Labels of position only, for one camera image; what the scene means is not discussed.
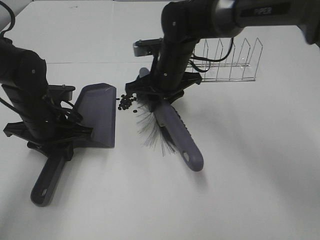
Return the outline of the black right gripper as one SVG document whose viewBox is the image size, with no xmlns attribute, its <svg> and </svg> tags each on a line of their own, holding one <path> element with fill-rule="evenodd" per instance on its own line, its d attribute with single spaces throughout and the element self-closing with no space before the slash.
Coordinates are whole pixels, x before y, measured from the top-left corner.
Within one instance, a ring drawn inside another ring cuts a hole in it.
<svg viewBox="0 0 320 240">
<path fill-rule="evenodd" d="M 145 76 L 138 76 L 135 81 L 125 84 L 128 95 L 143 93 L 147 95 L 147 107 L 153 113 L 160 103 L 160 98 L 169 99 L 185 88 L 198 83 L 201 76 L 198 73 L 186 72 L 188 62 L 194 51 L 197 39 L 189 39 L 180 43 L 172 43 L 162 39 L 159 53 L 153 55 L 150 72 Z M 174 106 L 172 106 L 179 120 L 192 138 L 185 122 Z"/>
</svg>

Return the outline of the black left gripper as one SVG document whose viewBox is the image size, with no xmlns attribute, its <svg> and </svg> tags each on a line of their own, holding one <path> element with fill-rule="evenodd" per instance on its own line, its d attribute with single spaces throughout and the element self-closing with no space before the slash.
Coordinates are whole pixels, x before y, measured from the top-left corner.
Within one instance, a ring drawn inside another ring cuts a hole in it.
<svg viewBox="0 0 320 240">
<path fill-rule="evenodd" d="M 3 129 L 7 137 L 16 136 L 36 146 L 56 146 L 91 137 L 93 128 L 80 124 L 83 116 L 75 108 L 61 106 L 61 102 L 51 97 L 49 88 L 40 97 L 32 96 L 18 88 L 2 85 L 4 92 L 19 114 L 21 121 L 8 123 Z M 74 147 L 64 148 L 64 159 L 71 161 Z"/>
</svg>

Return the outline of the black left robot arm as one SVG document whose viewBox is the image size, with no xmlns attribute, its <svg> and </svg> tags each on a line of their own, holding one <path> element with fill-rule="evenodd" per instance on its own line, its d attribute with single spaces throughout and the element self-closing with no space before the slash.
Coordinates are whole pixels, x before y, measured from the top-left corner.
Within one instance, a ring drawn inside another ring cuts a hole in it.
<svg viewBox="0 0 320 240">
<path fill-rule="evenodd" d="M 76 88 L 48 84 L 46 61 L 8 38 L 0 40 L 0 85 L 10 100 L 6 106 L 21 118 L 5 126 L 7 137 L 23 139 L 28 148 L 47 157 L 90 138 L 93 128 L 80 124 L 84 118 L 75 106 L 61 105 L 72 100 Z"/>
</svg>

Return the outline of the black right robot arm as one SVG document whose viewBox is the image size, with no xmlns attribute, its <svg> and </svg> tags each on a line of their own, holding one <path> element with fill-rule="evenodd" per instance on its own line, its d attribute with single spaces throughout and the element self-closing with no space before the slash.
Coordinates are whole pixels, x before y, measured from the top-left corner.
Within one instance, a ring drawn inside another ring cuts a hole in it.
<svg viewBox="0 0 320 240">
<path fill-rule="evenodd" d="M 172 103 L 184 90 L 202 81 L 202 69 L 186 72 L 200 57 L 202 39 L 233 40 L 246 27 L 297 26 L 310 45 L 320 43 L 320 3 L 317 0 L 182 0 L 161 13 L 162 38 L 133 44 L 137 57 L 153 56 L 151 70 L 127 83 L 125 90 L 156 113 L 161 102 Z"/>
</svg>

